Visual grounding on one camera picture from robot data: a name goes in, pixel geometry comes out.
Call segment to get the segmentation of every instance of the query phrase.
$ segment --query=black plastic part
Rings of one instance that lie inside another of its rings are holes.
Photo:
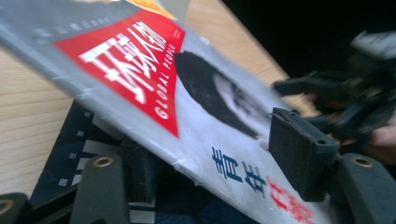
[[[380,162],[346,154],[338,176],[356,223],[396,223],[396,182]]]
[[[70,223],[129,223],[124,189],[118,155],[90,159],[82,173]]]
[[[330,116],[329,115],[318,115],[312,118],[304,118],[306,121],[314,125],[317,129],[322,131],[323,133],[331,133],[332,125],[329,124]]]
[[[299,78],[276,81],[273,87],[282,96],[300,94],[304,91],[304,86]]]
[[[127,201],[153,202],[166,163],[130,138],[125,138],[121,146]]]
[[[32,210],[22,193],[0,195],[0,223],[30,223]]]
[[[76,198],[78,185],[62,190],[53,197],[34,205],[32,210],[32,222],[67,223],[70,220],[72,207]]]
[[[324,200],[323,178],[335,161],[337,148],[331,138],[297,114],[274,108],[269,151],[304,201]]]

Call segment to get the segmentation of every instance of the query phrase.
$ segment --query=red label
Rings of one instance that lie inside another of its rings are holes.
[[[311,220],[311,218],[314,217],[314,214],[311,212],[311,210],[309,210],[303,203],[300,203],[286,189],[282,189],[280,186],[278,186],[275,180],[273,180],[270,176],[267,176],[266,178],[270,185],[271,198],[278,208],[290,212],[294,219],[300,223],[314,223]]]
[[[178,136],[174,54],[185,32],[140,10],[124,21],[54,43],[76,64]]]

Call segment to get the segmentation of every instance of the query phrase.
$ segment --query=black hair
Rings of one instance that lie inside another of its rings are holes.
[[[257,134],[228,108],[219,95],[213,76],[216,74],[229,78],[203,58],[188,51],[175,54],[175,66],[190,97],[207,113],[251,137],[256,137]]]

